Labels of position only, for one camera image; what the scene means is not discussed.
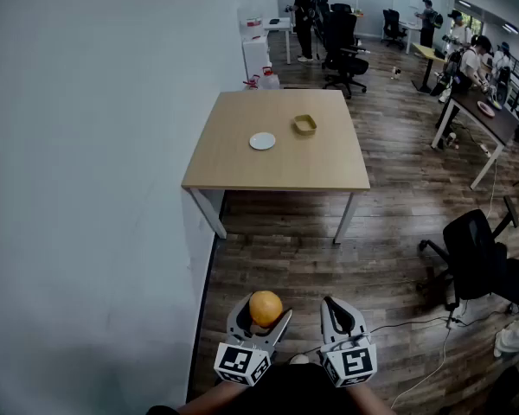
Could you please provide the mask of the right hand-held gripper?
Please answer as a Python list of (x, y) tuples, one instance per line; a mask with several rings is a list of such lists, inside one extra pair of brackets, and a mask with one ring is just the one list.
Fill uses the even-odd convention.
[(362, 313), (336, 297), (325, 297), (320, 310), (326, 345), (318, 354), (332, 384), (347, 387), (369, 381), (377, 373), (377, 353)]

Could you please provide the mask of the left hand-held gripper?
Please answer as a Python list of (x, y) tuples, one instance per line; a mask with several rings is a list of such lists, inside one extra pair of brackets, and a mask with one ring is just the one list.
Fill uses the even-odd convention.
[(229, 313), (227, 339), (219, 344), (214, 364), (221, 380), (245, 386), (255, 386), (270, 368), (275, 348), (292, 319), (292, 309), (288, 309), (265, 333), (253, 334), (252, 295), (244, 296)]

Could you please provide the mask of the orange fruit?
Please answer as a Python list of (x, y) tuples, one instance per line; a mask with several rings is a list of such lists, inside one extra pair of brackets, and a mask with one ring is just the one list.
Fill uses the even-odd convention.
[(280, 298), (272, 291), (259, 290), (249, 299), (249, 312), (253, 322), (261, 328), (269, 328), (283, 312)]

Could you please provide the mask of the white round plate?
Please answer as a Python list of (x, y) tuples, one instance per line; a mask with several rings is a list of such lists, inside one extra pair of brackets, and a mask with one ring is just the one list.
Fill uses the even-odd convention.
[(249, 145), (254, 150), (269, 150), (276, 144), (276, 137), (269, 132), (258, 132), (249, 139)]

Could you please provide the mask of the person's right forearm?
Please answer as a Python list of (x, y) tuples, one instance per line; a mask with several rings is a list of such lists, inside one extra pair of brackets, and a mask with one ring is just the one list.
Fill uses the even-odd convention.
[(351, 397), (361, 415), (396, 415), (365, 383), (348, 386), (346, 393)]

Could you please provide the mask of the person's left forearm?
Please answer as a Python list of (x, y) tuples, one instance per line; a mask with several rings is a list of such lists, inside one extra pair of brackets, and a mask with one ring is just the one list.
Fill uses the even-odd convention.
[(230, 381), (222, 381), (203, 395), (179, 407), (180, 415), (214, 415), (247, 390), (247, 386)]

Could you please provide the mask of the person's black clothing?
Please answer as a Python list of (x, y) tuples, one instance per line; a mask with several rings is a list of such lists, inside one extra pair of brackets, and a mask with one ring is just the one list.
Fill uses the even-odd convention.
[[(166, 405), (146, 415), (180, 415)], [(255, 386), (214, 415), (361, 415), (345, 388), (336, 388), (317, 364), (270, 367)]]

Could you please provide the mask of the light wooden table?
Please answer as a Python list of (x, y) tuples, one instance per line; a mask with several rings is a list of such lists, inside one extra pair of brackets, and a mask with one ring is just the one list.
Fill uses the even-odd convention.
[[(298, 135), (292, 120), (309, 114), (313, 136)], [(254, 150), (249, 139), (269, 132), (276, 144)], [(370, 188), (355, 126), (342, 92), (323, 89), (220, 93), (197, 142), (182, 187), (221, 239), (227, 232), (209, 190), (344, 192), (349, 199), (334, 236), (343, 242), (359, 195)]]

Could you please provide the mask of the white bag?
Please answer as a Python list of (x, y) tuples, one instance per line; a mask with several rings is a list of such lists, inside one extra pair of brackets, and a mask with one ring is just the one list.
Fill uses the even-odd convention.
[(493, 348), (495, 358), (516, 353), (519, 353), (519, 319), (496, 333)]

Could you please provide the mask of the tan rectangular box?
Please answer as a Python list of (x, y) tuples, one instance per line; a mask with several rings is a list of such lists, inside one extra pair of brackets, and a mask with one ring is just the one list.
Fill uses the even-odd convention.
[(292, 120), (294, 131), (304, 137), (313, 136), (317, 132), (317, 123), (309, 114), (297, 115)]

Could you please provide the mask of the dark table white legs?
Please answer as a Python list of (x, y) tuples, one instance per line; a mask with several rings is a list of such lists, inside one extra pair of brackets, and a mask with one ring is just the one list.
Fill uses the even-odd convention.
[(445, 116), (431, 143), (433, 149), (438, 147), (438, 142), (442, 138), (446, 123), (449, 121), (454, 107), (464, 113), (496, 144), (496, 148), (490, 154), (487, 163), (470, 185), (471, 190), (474, 190), (513, 138), (517, 127), (517, 119), (507, 109), (497, 110), (491, 107), (490, 102), (482, 93), (454, 93), (449, 98)]

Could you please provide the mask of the white cabinet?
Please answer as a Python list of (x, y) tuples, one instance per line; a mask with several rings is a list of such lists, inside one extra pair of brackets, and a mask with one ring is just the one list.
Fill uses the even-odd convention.
[(247, 80), (252, 81), (264, 74), (263, 68), (272, 65), (269, 57), (267, 33), (261, 17), (244, 17), (240, 20), (242, 52)]

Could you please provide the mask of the yellow desk black leg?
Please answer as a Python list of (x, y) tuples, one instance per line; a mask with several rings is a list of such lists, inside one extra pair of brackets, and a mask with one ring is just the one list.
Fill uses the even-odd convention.
[(426, 71), (424, 73), (423, 80), (419, 85), (416, 84), (416, 82), (413, 80), (412, 84), (415, 87), (415, 89), (420, 93), (430, 93), (431, 88), (428, 86), (428, 80), (432, 72), (433, 63), (435, 61), (440, 63), (445, 63), (445, 56), (443, 53), (439, 52), (438, 50), (435, 50), (434, 48), (429, 48), (420, 45), (419, 43), (414, 43), (413, 46), (417, 49), (421, 55), (427, 59), (427, 65), (426, 65)]

